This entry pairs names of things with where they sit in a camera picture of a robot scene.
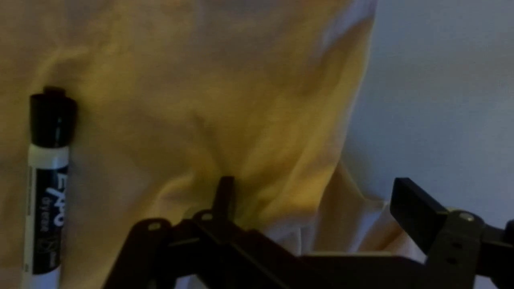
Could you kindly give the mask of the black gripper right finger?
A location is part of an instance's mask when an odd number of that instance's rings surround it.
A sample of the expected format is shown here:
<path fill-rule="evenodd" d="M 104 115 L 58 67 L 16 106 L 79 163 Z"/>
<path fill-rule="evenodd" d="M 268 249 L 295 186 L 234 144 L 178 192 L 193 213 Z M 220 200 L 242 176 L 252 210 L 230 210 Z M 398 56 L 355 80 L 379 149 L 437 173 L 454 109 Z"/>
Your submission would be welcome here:
<path fill-rule="evenodd" d="M 419 289 L 474 289 L 475 276 L 514 289 L 514 221 L 503 228 L 482 216 L 446 208 L 411 178 L 397 178 L 390 213 L 426 253 Z"/>

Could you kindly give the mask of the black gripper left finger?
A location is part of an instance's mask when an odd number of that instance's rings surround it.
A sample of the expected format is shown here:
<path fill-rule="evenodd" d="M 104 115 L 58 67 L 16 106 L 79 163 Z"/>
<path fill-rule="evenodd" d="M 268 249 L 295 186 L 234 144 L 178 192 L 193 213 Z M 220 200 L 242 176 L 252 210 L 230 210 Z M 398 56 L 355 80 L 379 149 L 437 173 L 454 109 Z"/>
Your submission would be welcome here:
<path fill-rule="evenodd" d="M 172 224 L 135 223 L 103 289 L 173 289 L 197 276 L 209 289 L 315 289 L 328 285 L 318 269 L 255 229 L 233 223 L 236 189 L 222 176 L 210 208 Z"/>

